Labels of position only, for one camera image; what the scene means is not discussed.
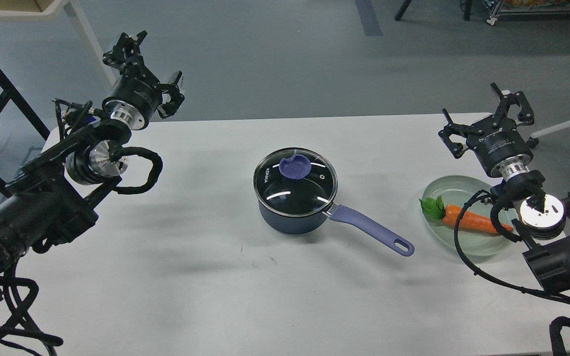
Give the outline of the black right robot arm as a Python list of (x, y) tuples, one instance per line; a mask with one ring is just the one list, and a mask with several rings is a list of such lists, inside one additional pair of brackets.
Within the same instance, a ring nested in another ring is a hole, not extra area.
[[(557, 198), (543, 189), (540, 171), (528, 168), (530, 146), (519, 133), (520, 126), (534, 124), (535, 115), (524, 92), (503, 93), (492, 83), (499, 103), (495, 113), (466, 125), (455, 123), (442, 110), (446, 125), (438, 135), (455, 158), (472, 151), (485, 174), (502, 181), (488, 191), (479, 190), (452, 216), (453, 243), (457, 254), (474, 275), (523, 294), (570, 305), (570, 192)], [(540, 284), (530, 289), (502, 281), (484, 272), (462, 250), (458, 232), (468, 209), (481, 201), (491, 205), (488, 225), (512, 242), (523, 242), (525, 263)], [(565, 356), (562, 330), (570, 318), (558, 317), (549, 326), (552, 354)]]

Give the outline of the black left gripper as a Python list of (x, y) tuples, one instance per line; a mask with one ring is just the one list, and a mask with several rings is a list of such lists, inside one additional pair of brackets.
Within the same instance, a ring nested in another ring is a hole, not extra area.
[(162, 119), (174, 116), (185, 100), (180, 88), (183, 72), (172, 73), (167, 83), (156, 77), (151, 81), (143, 79), (145, 65), (140, 45), (146, 36), (145, 30), (135, 37), (122, 33), (117, 43), (102, 55), (102, 63), (122, 75), (102, 102), (102, 110), (132, 131), (147, 128), (154, 113)]

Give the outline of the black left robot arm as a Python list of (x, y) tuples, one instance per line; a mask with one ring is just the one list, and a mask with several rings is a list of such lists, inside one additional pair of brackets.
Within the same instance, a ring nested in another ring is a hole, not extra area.
[(6, 185), (11, 196), (0, 204), (0, 344), (22, 346), (7, 336), (38, 340), (50, 356), (63, 340), (41, 331), (29, 314), (38, 284), (16, 276), (19, 259), (30, 250), (46, 253), (70, 243), (93, 227), (95, 208), (111, 192), (143, 194), (156, 185), (163, 161), (146, 148), (128, 147), (133, 131), (147, 128), (154, 113), (173, 116), (185, 99), (183, 76), (163, 83), (144, 63), (141, 43), (147, 32), (120, 34), (102, 55), (118, 70), (118, 81), (95, 108), (92, 101), (55, 98), (59, 140), (23, 165)]

